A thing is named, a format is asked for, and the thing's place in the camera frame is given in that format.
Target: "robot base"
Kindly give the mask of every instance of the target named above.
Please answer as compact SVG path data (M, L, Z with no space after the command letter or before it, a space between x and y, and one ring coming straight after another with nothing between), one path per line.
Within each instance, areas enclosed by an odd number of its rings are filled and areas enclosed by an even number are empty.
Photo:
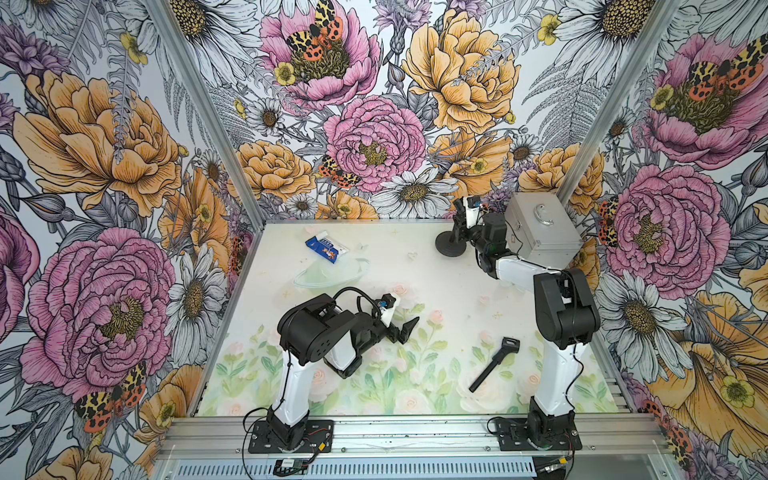
M453 232L443 232L435 238L435 248L446 257L460 257L467 250L466 240L452 241Z
M313 454L316 451L320 453L331 451L333 420L308 420L305 417L303 421L294 426L295 429L301 428L296 433L301 435L299 437L299 445L294 449L287 449L286 444L278 438L272 427L270 427L270 423L267 420L256 422L256 425L253 426L250 442L248 443L248 453L289 452Z
M560 416L545 415L532 397L527 419L499 417L493 423L502 452L581 450L574 411Z

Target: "base mounting plate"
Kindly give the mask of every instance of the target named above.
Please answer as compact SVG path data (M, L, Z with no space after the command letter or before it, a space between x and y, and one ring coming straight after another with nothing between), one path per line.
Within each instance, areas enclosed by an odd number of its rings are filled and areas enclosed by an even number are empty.
M306 439L301 442L299 447L288 453L330 452L331 441L333 440L333 420L308 420L304 436ZM286 451L280 448L280 443L271 434L269 424L266 421L260 421L253 426L248 443L248 453L286 453Z
M526 419L493 420L498 447L502 452L530 452L531 450L581 450L581 439L576 430L550 437L551 447L537 447L528 440L528 421Z

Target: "black handle tool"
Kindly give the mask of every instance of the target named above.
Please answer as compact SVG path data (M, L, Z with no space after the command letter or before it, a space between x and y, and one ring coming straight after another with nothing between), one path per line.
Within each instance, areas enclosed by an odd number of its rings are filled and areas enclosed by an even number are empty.
M488 375L491 375L491 372L498 364L500 364L504 357L509 355L510 353L517 353L520 351L520 340L513 339L511 337L504 337L502 339L502 347L498 349L498 352L494 354L493 358L491 359L491 362L488 364L488 366L485 367L485 370L482 371L480 376L475 379L475 381L469 386L469 391L474 393L475 390L478 389L481 383L485 381L485 378Z

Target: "white table surface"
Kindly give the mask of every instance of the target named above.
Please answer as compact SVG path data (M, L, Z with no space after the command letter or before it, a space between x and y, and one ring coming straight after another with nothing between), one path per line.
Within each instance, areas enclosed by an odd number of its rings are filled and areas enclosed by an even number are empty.
M425 415L528 411L541 371L542 338L533 295L493 280L475 264L469 247L448 258L435 236L452 223L281 223L266 226L237 300L198 415L242 415L268 406L280 387L280 317L317 292L296 288L294 277L323 260L304 242L327 230L351 255L370 261L355 286L373 298L395 288L402 305L394 323L420 316L407 344L384 339L363 356L358 371L342 380L324 364L310 394L313 415ZM339 287L329 289L335 293ZM356 296L339 304L356 311ZM488 364L503 336L521 341L475 393L468 386ZM573 388L577 412L616 412L594 355Z

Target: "metal case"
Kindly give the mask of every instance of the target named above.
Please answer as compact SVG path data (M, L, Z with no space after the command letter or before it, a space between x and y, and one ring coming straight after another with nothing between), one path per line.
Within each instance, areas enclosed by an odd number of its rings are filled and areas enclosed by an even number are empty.
M562 269L581 249L581 237L554 194L517 193L504 218L511 227L509 249L528 261Z

